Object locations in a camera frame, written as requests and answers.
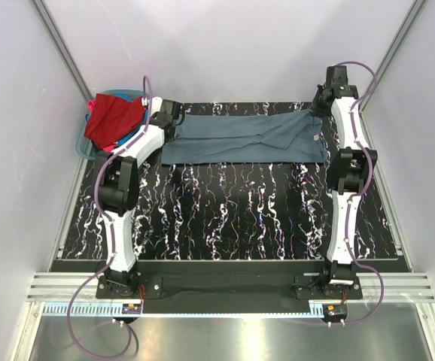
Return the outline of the grey-blue t shirt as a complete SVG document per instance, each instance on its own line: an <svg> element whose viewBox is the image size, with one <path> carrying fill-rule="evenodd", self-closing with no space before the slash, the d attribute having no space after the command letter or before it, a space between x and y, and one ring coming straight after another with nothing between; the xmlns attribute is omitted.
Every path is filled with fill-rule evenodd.
<svg viewBox="0 0 435 361"><path fill-rule="evenodd" d="M307 110L275 115L189 115L163 147L164 165L324 163L322 120Z"/></svg>

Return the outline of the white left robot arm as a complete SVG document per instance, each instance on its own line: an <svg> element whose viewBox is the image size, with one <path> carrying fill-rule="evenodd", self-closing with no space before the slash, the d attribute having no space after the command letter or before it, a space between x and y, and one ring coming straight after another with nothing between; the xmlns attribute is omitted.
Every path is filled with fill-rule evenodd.
<svg viewBox="0 0 435 361"><path fill-rule="evenodd" d="M132 215L138 204L138 169L156 150L175 139L176 127L185 118L180 102L154 97L147 106L144 124L116 149L96 155L94 204L105 224L107 259L97 271L99 288L124 298L142 290L137 258L132 246Z"/></svg>

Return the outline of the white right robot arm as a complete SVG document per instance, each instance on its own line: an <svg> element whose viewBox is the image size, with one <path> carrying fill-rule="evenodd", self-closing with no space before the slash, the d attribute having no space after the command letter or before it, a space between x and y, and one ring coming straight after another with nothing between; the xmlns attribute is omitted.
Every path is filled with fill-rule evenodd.
<svg viewBox="0 0 435 361"><path fill-rule="evenodd" d="M326 80L318 86L310 107L312 114L334 119L339 139L326 179L333 200L331 239L317 282L321 294L331 299L359 289L354 252L357 211L378 159L365 139L359 114L364 97L348 82L349 64L327 67Z"/></svg>

